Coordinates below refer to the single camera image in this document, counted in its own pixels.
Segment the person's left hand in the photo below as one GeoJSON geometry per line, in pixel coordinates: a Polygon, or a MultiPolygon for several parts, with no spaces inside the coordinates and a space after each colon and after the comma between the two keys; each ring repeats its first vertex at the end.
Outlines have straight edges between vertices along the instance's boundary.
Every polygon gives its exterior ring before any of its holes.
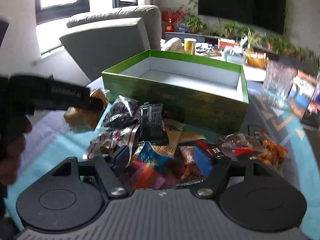
{"type": "Polygon", "coordinates": [[[18,135],[8,143],[5,158],[1,160],[1,184],[12,185],[17,179],[21,165],[21,154],[26,147],[25,134],[32,131],[32,124],[25,115],[16,118],[20,124],[13,124],[13,130],[18,130],[18,135]]]}

